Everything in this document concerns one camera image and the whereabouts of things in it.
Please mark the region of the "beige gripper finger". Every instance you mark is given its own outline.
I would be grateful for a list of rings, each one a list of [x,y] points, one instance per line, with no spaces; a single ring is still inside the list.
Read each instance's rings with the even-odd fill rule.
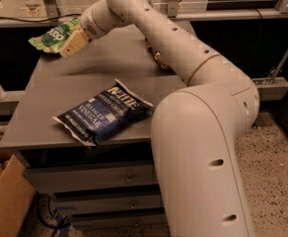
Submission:
[[[69,57],[82,49],[88,43],[88,36],[82,29],[78,29],[71,34],[71,36],[60,49],[59,53],[62,57]]]

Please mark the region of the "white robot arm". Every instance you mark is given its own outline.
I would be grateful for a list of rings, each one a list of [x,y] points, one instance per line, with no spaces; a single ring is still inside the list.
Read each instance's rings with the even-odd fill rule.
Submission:
[[[172,237],[255,237],[235,153],[259,110],[252,79],[156,11],[148,0],[100,0],[82,15],[82,41],[133,24],[184,88],[154,111],[151,146]]]

